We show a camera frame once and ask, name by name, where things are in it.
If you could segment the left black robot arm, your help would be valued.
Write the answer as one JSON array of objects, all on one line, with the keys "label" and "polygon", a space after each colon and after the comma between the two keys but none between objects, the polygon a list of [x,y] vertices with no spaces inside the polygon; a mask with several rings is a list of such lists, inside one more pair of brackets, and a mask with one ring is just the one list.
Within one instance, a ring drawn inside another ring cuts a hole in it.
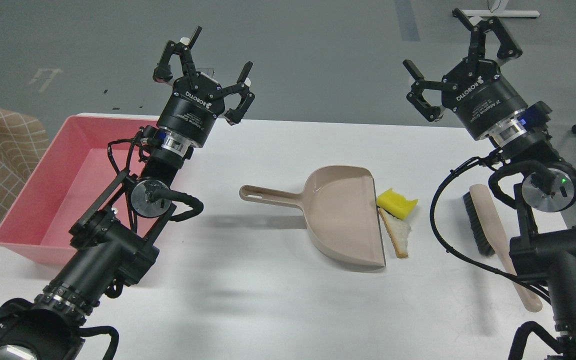
[{"label": "left black robot arm", "polygon": [[153,80],[172,92],[154,126],[110,141],[115,178],[71,226],[73,257],[34,301],[12,298],[0,306],[0,360],[74,360],[87,338],[110,338],[103,359],[112,360],[119,332],[85,322],[102,296],[116,299],[155,264],[154,242],[169,222],[201,214],[203,203],[171,188],[184,162],[206,143],[223,116],[237,125],[254,102],[247,62],[235,84],[222,86],[195,67],[192,48],[201,34],[167,41]]}]

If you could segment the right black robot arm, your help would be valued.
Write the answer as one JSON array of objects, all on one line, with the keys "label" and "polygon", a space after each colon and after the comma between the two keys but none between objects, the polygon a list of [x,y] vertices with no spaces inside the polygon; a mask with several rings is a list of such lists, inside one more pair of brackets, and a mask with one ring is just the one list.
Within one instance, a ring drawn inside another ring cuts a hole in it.
[{"label": "right black robot arm", "polygon": [[[576,167],[551,143],[551,108],[526,103],[502,75],[502,65],[522,50],[500,17],[458,8],[452,14],[470,34],[467,55],[438,81],[404,60],[413,80],[406,97],[430,122],[452,112],[475,141],[490,141],[493,150],[450,171],[430,201],[430,228],[447,253],[512,281],[526,309],[551,306],[554,330],[526,321],[514,334],[510,360],[525,358],[530,335],[550,348],[547,360],[576,360]],[[487,184],[470,187],[464,205],[478,250],[497,256],[503,269],[455,249],[435,222],[446,187],[477,166],[491,175]]]}]

